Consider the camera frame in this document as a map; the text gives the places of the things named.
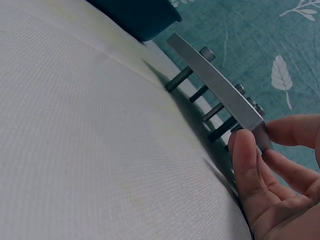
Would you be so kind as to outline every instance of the finger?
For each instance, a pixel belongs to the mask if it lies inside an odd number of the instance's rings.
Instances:
[[[320,131],[320,114],[291,115],[267,124],[270,139],[281,145],[315,148]]]
[[[307,169],[276,151],[266,151],[263,154],[263,159],[291,188],[301,194],[305,194],[308,188],[320,179],[318,172]]]
[[[260,156],[258,160],[258,169],[264,180],[266,188],[275,194],[280,201],[296,197],[297,194],[289,187],[283,186],[278,179],[275,177],[274,173],[270,167],[263,161]]]
[[[261,186],[257,169],[257,149],[253,134],[248,130],[236,133],[233,147],[233,170],[240,200],[251,227],[270,207]]]
[[[266,195],[269,203],[270,204],[277,204],[280,202],[280,198],[268,189],[266,181],[262,175],[263,162],[264,161],[262,160],[261,155],[259,154],[258,150],[256,150],[256,165],[257,165],[257,171],[258,171],[259,178],[260,178],[261,187],[264,190],[264,194]]]
[[[237,135],[236,132],[232,133],[231,136],[229,137],[229,141],[228,141],[228,148],[229,148],[229,152],[230,152],[231,156],[234,153],[236,135]]]

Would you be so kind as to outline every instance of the bolt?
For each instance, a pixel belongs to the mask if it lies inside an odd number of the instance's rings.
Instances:
[[[259,105],[255,105],[255,110],[260,114],[261,117],[264,117],[266,115],[265,110]]]
[[[194,103],[198,98],[200,98],[209,88],[207,85],[202,86],[194,95],[189,98],[191,103]]]
[[[255,101],[251,99],[251,97],[247,97],[246,100],[252,106],[254,106],[254,108],[256,108],[257,104]],[[219,138],[221,138],[223,134],[225,134],[228,130],[230,130],[236,124],[237,124],[236,119],[233,116],[229,117],[220,127],[218,127],[216,130],[214,130],[212,133],[209,134],[208,136],[209,141],[212,143],[217,141]],[[241,126],[238,124],[231,130],[231,132],[237,131],[239,129],[241,129]]]
[[[227,152],[229,152],[229,147],[228,147],[228,145],[225,145],[225,146],[224,146],[224,150],[227,151]]]
[[[235,85],[235,89],[237,89],[239,91],[239,93],[241,93],[242,95],[244,95],[246,93],[246,90],[244,89],[244,87],[241,84]],[[208,121],[214,115],[216,115],[218,112],[220,112],[224,107],[225,106],[220,102],[219,104],[214,106],[208,113],[206,113],[202,117],[202,121],[204,121],[204,122]]]
[[[209,134],[208,139],[211,143],[217,141],[223,134],[237,124],[236,119],[231,116],[229,117],[220,127]]]
[[[212,62],[216,56],[215,54],[208,48],[203,47],[199,53],[208,61]],[[187,79],[194,71],[186,66],[177,76],[175,76],[170,82],[165,85],[165,88],[169,93],[171,93],[176,87],[178,87],[185,79]]]

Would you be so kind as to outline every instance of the dark blue object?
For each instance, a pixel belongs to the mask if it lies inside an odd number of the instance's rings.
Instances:
[[[168,0],[87,0],[140,42],[153,39],[174,22],[178,11]]]

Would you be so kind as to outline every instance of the white fabric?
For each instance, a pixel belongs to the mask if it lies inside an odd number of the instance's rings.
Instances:
[[[0,0],[0,238],[249,239],[171,96],[88,10]]]

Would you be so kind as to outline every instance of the screw head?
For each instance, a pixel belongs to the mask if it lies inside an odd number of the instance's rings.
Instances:
[[[255,108],[256,107],[256,102],[252,100],[251,97],[247,97],[246,100]]]
[[[208,61],[208,62],[212,62],[216,56],[215,54],[208,48],[208,47],[203,47],[201,48],[201,50],[199,51],[199,53]]]
[[[259,105],[255,105],[255,110],[260,114],[261,117],[264,117],[266,115],[265,110]]]
[[[246,94],[245,88],[239,83],[235,85],[235,89],[237,89],[238,92],[241,93],[242,95]]]

